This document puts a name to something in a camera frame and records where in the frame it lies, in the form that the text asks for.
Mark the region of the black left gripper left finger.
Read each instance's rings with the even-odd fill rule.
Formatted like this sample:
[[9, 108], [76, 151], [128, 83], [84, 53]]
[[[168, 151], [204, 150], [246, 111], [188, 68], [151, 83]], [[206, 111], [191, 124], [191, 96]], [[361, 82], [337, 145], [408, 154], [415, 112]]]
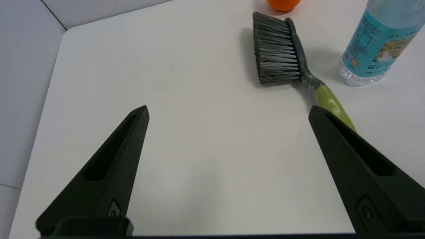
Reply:
[[147, 106], [130, 112], [36, 220], [40, 233], [132, 233], [126, 217], [148, 123]]

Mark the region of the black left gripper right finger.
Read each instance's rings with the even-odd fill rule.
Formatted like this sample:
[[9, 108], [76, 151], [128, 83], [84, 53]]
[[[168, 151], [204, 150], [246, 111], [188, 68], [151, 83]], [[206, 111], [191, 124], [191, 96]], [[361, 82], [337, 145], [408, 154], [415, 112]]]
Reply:
[[423, 186], [330, 111], [313, 106], [308, 119], [355, 233], [423, 238]]

